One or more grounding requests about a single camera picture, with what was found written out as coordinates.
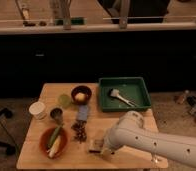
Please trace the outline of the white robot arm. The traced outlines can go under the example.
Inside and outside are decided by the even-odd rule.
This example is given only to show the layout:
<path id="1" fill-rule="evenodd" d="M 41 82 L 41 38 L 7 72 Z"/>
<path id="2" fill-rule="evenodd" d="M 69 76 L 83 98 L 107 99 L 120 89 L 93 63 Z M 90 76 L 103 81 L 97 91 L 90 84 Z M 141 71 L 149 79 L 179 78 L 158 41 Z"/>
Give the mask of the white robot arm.
<path id="1" fill-rule="evenodd" d="M 117 151 L 127 146 L 196 168 L 196 137 L 153 132 L 144 124 L 142 114 L 128 111 L 106 131 L 103 148 Z"/>

